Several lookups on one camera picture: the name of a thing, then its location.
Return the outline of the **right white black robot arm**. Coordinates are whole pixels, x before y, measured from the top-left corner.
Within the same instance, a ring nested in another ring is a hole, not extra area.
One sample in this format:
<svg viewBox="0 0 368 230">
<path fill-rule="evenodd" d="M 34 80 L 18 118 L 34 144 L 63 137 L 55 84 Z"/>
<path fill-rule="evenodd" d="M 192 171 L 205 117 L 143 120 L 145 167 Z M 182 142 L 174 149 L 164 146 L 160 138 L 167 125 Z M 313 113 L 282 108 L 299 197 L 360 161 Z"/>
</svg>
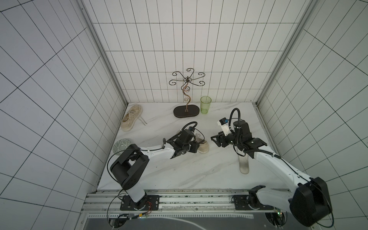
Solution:
<svg viewBox="0 0 368 230">
<path fill-rule="evenodd" d="M 327 183 L 320 177 L 312 178 L 298 170 L 268 148 L 263 140 L 254 138 L 248 123 L 240 116 L 233 118 L 234 113 L 240 114 L 240 110 L 235 108 L 231 111 L 230 118 L 224 117 L 218 121 L 222 131 L 212 136 L 211 140 L 218 147 L 233 147 L 239 156 L 241 173 L 250 172 L 249 160 L 253 159 L 267 167 L 287 186 L 286 191 L 270 189 L 265 185 L 255 186 L 249 190 L 243 203 L 251 210 L 270 206 L 291 213 L 306 227 L 318 224 L 324 217 L 331 216 L 330 227 L 333 227 L 333 207 Z"/>
</svg>

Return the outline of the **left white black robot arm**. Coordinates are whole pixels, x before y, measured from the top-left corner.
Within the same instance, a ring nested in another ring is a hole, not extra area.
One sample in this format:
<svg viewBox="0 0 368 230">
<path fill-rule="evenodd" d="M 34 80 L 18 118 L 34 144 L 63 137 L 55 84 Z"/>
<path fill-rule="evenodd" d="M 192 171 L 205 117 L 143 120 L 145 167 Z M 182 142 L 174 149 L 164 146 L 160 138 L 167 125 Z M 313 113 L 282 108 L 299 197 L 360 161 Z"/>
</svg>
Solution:
<svg viewBox="0 0 368 230">
<path fill-rule="evenodd" d="M 170 139 L 163 139 L 161 146 L 140 148 L 129 145 L 119 151 L 118 158 L 107 164 L 107 172 L 117 182 L 126 195 L 122 197 L 121 210 L 156 210 L 158 196 L 147 195 L 139 180 L 150 160 L 171 160 L 186 153 L 197 153 L 204 140 L 195 136 L 197 122 L 186 124 Z"/>
</svg>

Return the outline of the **beige lace sneaker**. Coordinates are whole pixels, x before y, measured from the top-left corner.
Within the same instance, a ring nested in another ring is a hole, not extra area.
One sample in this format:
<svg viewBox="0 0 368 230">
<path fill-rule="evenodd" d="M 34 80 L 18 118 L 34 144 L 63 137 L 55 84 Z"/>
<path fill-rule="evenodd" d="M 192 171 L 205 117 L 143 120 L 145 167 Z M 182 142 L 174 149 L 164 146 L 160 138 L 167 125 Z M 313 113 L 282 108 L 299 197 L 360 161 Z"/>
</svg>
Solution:
<svg viewBox="0 0 368 230">
<path fill-rule="evenodd" d="M 143 107 L 139 104 L 132 106 L 124 115 L 120 127 L 122 131 L 128 132 L 135 125 L 137 120 L 140 120 L 143 125 L 147 125 L 147 122 L 142 117 Z"/>
<path fill-rule="evenodd" d="M 174 144 L 180 154 L 186 154 L 188 152 L 205 154 L 209 151 L 209 143 L 200 133 L 196 134 L 195 129 L 177 131 Z"/>
</svg>

